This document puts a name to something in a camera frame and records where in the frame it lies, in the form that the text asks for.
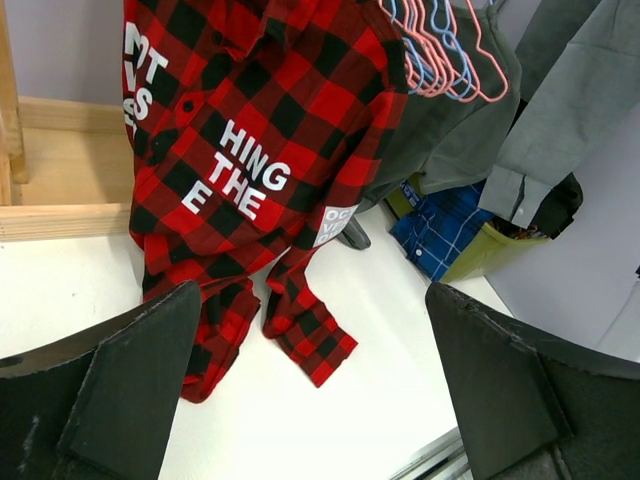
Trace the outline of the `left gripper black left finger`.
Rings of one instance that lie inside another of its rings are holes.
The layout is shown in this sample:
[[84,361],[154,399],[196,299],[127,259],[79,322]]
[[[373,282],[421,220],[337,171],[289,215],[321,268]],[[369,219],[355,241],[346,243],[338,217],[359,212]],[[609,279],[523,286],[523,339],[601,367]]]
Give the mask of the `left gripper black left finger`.
[[185,282],[1,361],[4,479],[155,479],[201,308]]

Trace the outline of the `grey shirt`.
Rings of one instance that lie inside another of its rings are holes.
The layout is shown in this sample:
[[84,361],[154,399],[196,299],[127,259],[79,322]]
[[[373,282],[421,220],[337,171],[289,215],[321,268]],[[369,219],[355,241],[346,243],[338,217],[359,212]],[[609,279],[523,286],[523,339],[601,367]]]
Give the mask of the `grey shirt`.
[[526,228],[550,191],[638,104],[639,3],[543,1],[516,56],[527,105],[479,206]]

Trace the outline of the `red black plaid shirt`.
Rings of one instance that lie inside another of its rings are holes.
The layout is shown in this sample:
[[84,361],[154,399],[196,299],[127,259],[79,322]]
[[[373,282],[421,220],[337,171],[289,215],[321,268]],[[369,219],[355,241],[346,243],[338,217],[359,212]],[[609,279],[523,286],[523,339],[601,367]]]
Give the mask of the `red black plaid shirt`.
[[[129,230],[146,298],[197,282],[181,394],[200,403],[264,309],[264,335],[323,384],[356,341],[311,291],[407,101],[402,42],[375,1],[127,1]],[[252,276],[268,270],[262,306]]]

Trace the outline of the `black button shirt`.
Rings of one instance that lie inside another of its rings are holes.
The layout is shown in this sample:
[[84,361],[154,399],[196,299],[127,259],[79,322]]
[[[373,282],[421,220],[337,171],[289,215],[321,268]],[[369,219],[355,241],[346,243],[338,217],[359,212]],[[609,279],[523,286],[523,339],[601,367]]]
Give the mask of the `black button shirt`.
[[582,203],[582,187],[570,173],[541,202],[534,225],[543,235],[555,239],[574,221]]

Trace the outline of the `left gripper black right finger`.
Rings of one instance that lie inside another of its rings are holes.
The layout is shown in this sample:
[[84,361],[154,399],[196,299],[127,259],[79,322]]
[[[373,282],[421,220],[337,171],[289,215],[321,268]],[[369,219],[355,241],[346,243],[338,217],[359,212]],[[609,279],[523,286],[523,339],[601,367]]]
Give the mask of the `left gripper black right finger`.
[[476,479],[636,479],[639,365],[431,284],[425,305]]

